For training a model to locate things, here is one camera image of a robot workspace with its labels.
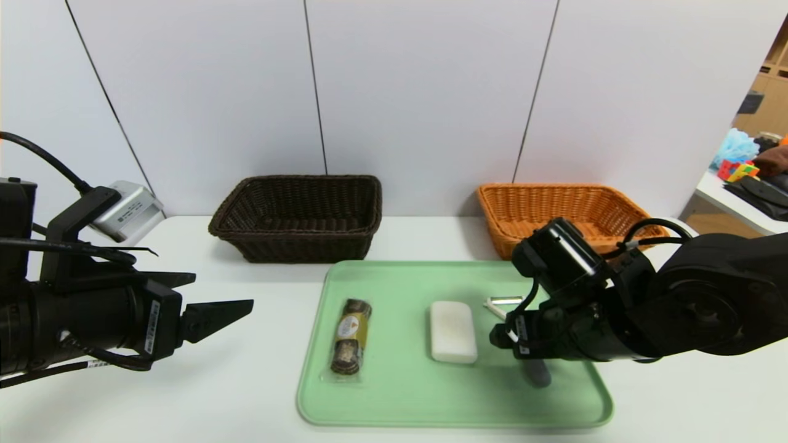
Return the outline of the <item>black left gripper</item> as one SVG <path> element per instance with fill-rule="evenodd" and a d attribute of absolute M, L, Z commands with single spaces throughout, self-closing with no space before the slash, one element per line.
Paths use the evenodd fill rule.
<path fill-rule="evenodd" d="M 182 297 L 196 281 L 185 272 L 142 271 L 145 278 L 79 278 L 31 286 L 31 362 L 59 364 L 91 349 L 131 349 L 158 360 L 178 347 Z M 196 344 L 251 313 L 254 300 L 187 305 L 180 341 Z"/>

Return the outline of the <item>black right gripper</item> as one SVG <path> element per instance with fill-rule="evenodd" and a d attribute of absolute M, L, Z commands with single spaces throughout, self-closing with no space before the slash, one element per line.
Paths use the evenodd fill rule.
<path fill-rule="evenodd" d="M 573 337 L 574 318 L 563 309 L 529 309 L 515 319 L 515 342 L 501 323 L 489 332 L 489 342 L 498 349 L 512 349 L 516 359 L 581 360 Z"/>

